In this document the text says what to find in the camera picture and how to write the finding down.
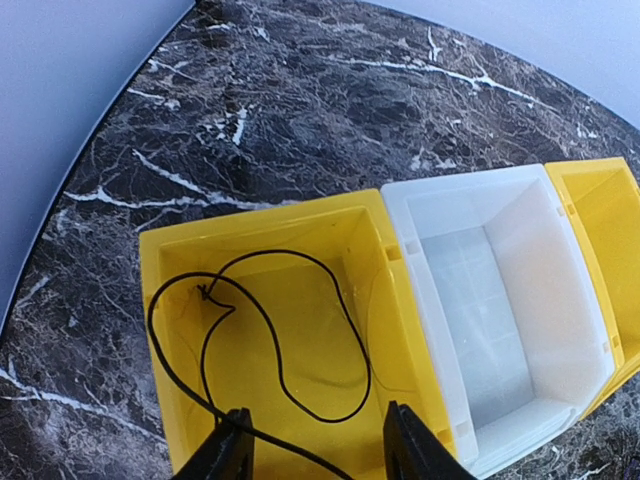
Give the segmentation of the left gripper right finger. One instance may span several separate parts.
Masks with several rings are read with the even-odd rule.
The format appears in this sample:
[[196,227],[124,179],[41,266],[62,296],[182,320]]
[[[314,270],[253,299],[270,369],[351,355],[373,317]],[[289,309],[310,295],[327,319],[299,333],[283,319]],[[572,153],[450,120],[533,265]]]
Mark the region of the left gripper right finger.
[[391,401],[385,416],[387,479],[474,479],[407,404]]

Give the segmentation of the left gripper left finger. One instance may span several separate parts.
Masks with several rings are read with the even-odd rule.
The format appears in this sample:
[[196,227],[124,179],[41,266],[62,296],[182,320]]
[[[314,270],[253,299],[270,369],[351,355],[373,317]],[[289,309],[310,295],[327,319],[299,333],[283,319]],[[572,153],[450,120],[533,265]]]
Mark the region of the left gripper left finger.
[[252,479],[254,451],[254,437],[224,420],[172,478]]

